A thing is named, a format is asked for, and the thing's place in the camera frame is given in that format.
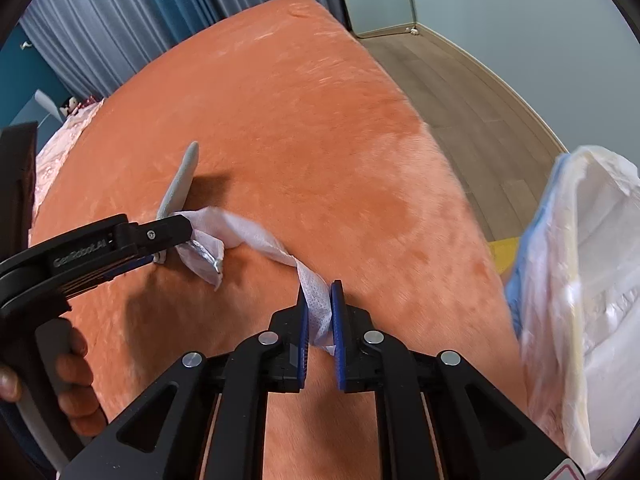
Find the person's left hand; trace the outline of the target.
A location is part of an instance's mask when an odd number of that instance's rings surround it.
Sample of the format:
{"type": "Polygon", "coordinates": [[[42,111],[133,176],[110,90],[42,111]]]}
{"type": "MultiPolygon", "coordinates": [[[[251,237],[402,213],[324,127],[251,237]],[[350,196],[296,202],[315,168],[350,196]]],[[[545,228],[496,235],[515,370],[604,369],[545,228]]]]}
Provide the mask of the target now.
{"type": "Polygon", "coordinates": [[[59,354],[55,370],[68,389],[58,396],[58,406],[70,421],[70,426],[81,437],[96,437],[107,424],[96,392],[93,372],[86,360],[88,344],[75,327],[70,329],[70,352],[59,354]]]}

